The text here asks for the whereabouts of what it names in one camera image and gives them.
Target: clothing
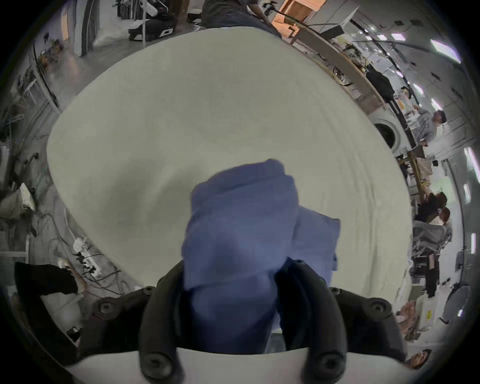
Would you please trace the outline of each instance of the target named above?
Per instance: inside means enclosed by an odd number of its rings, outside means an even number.
[[[412,131],[413,136],[417,144],[420,143],[420,140],[430,143],[437,135],[437,127],[432,121],[433,114],[423,108],[420,108],[418,113],[420,114],[417,119],[419,126]]]
[[[77,293],[73,275],[55,265],[15,263],[15,283],[28,324],[41,346],[61,365],[76,361],[77,348],[58,329],[40,296]]]
[[[432,224],[432,225],[443,225],[444,222],[442,221],[442,219],[440,219],[439,216],[435,216],[435,218],[434,218],[429,224]]]
[[[32,211],[35,211],[36,208],[30,191],[22,183],[19,189],[0,202],[0,218],[7,220],[19,219],[23,213],[27,212],[26,207]]]
[[[417,166],[422,180],[427,179],[433,173],[432,161],[430,159],[417,158]]]
[[[330,282],[340,223],[299,206],[276,160],[220,172],[192,192],[182,245],[193,334],[206,352],[264,353],[276,316],[275,273],[304,260]]]
[[[428,217],[431,215],[436,216],[440,208],[442,207],[440,207],[440,203],[438,202],[437,197],[433,193],[430,193],[428,201],[423,202],[419,205],[418,213],[415,216],[415,220],[423,221],[424,223],[426,223]]]
[[[265,24],[247,10],[248,4],[258,0],[206,0],[202,8],[202,24],[206,28],[253,27],[262,29],[279,38],[282,35],[272,26]]]

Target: power strip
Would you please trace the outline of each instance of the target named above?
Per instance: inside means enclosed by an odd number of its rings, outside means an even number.
[[[90,274],[93,277],[98,277],[102,274],[102,268],[95,263],[95,260],[92,258],[94,253],[90,253],[86,245],[85,239],[77,237],[73,242],[73,251],[76,254],[81,254],[83,258],[79,258],[80,262],[83,264],[84,268],[87,271],[91,271]]]

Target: fluorescent light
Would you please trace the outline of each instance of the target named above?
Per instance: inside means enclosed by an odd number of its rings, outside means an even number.
[[[470,161],[471,165],[473,166],[473,170],[475,171],[475,176],[477,177],[477,182],[480,183],[480,167],[479,162],[477,161],[477,157],[473,153],[470,147],[464,148],[463,152],[467,157],[467,160]]]
[[[474,255],[477,252],[477,235],[472,233],[470,236],[470,253]]]
[[[465,204],[468,204],[471,201],[470,188],[468,187],[468,184],[463,184],[463,191],[465,192]]]
[[[435,100],[432,99],[432,107],[435,108],[435,110],[442,110],[442,107],[440,106],[440,104],[438,104]]]
[[[433,46],[438,52],[443,53],[449,58],[455,60],[457,63],[461,62],[460,58],[452,47],[449,47],[447,44],[441,43],[440,41],[436,40],[430,40],[430,42],[433,44]]]
[[[421,94],[423,95],[423,89],[421,89],[418,85],[414,84],[413,85],[415,87],[415,89]]]
[[[401,33],[392,33],[390,36],[393,37],[395,40],[398,40],[398,41],[405,41],[406,40]]]

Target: white sheet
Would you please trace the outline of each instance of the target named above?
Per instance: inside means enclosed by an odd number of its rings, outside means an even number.
[[[105,71],[48,140],[58,192],[122,270],[155,285],[178,260],[195,184],[276,158],[300,204],[341,219],[333,285],[393,301],[410,205],[375,127],[315,63],[236,27],[152,45]]]

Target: hair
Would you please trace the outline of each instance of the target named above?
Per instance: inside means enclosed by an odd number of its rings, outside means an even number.
[[[442,124],[447,122],[447,116],[445,115],[445,112],[442,110],[437,110],[435,113],[438,113],[440,117],[442,118]]]
[[[445,208],[448,201],[447,197],[445,196],[445,193],[443,192],[438,193],[437,200],[438,200],[438,204],[440,204],[440,208]]]
[[[430,354],[432,353],[432,350],[431,349],[424,349],[422,352],[427,352],[427,357],[425,358],[425,360],[421,364],[416,365],[415,367],[412,367],[413,369],[420,369],[421,367],[423,367],[423,365],[427,362],[428,358],[430,357]]]
[[[440,218],[442,219],[442,221],[444,223],[446,223],[448,221],[448,219],[450,218],[450,209],[448,209],[447,207],[442,209],[442,213],[441,213]]]
[[[406,90],[408,91],[408,98],[409,98],[409,99],[411,99],[411,98],[412,98],[412,91],[410,91],[410,89],[409,89],[409,88],[407,88],[407,87],[403,86],[403,87],[401,87],[400,89],[406,89]]]

